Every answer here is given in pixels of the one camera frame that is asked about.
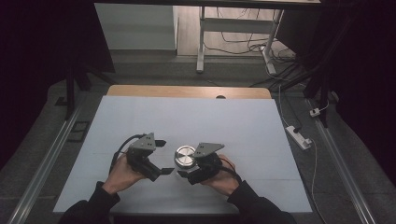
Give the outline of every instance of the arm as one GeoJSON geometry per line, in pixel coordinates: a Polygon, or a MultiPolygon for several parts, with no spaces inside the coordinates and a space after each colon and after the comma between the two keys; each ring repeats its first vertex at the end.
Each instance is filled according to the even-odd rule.
{"type": "Polygon", "coordinates": [[[59,221],[60,224],[110,223],[108,213],[120,201],[117,192],[128,189],[143,175],[132,170],[125,155],[121,155],[105,183],[98,182],[88,201],[79,201],[71,206],[59,221]]]}
{"type": "MultiPolygon", "coordinates": [[[[219,155],[219,157],[223,166],[235,169],[235,165],[227,157],[224,155],[219,155]]],[[[201,184],[229,196],[227,202],[233,203],[239,209],[241,223],[295,223],[289,213],[282,212],[268,199],[259,197],[246,181],[239,185],[236,179],[227,172],[220,171],[216,176],[201,184]]]]}

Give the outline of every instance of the white wall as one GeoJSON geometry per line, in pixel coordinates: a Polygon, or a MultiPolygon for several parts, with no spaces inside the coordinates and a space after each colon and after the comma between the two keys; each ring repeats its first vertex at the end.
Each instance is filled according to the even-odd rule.
{"type": "Polygon", "coordinates": [[[172,6],[95,4],[109,49],[176,49],[172,6]]]}

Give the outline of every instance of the metal lid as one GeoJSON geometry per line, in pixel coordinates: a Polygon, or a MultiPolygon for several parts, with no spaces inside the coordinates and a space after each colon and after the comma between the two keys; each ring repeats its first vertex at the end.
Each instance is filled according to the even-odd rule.
{"type": "Polygon", "coordinates": [[[195,159],[192,157],[195,148],[190,146],[183,146],[175,152],[175,164],[181,169],[190,169],[195,166],[195,159]]]}

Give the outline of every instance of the black sleeve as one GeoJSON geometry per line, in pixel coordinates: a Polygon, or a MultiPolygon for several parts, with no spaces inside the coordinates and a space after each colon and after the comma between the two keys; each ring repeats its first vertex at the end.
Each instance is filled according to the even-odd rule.
{"type": "Polygon", "coordinates": [[[118,194],[112,196],[102,189],[103,182],[96,183],[96,189],[89,201],[79,201],[61,217],[59,224],[110,223],[108,213],[120,201],[118,194]]]}
{"type": "Polygon", "coordinates": [[[227,202],[239,209],[241,223],[296,223],[291,214],[282,212],[268,199],[259,197],[246,181],[230,195],[227,202]]]}

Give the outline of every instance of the human hand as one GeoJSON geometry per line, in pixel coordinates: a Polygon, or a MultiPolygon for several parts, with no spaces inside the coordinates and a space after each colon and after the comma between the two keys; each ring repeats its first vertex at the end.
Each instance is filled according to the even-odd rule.
{"type": "Polygon", "coordinates": [[[115,194],[119,191],[128,189],[137,181],[146,178],[144,175],[134,171],[128,164],[126,155],[122,154],[102,188],[109,194],[115,194]]]}
{"type": "MultiPolygon", "coordinates": [[[[219,154],[222,166],[229,168],[231,170],[235,169],[235,164],[233,164],[226,156],[219,154]]],[[[212,187],[220,194],[230,196],[233,191],[238,188],[239,183],[234,178],[234,176],[228,172],[220,170],[219,173],[210,179],[201,182],[202,185],[207,185],[212,187]]]]}

